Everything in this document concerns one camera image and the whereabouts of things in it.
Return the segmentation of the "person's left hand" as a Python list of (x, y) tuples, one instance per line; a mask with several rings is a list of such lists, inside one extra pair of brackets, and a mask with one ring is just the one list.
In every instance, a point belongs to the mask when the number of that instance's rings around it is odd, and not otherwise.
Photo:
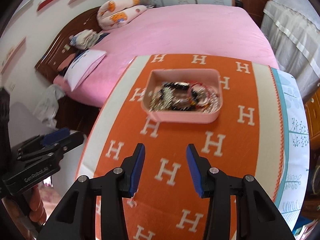
[(29, 218), (31, 221), (43, 225), (47, 220), (47, 214), (41, 199), (38, 185), (34, 186), (31, 190), (29, 207)]

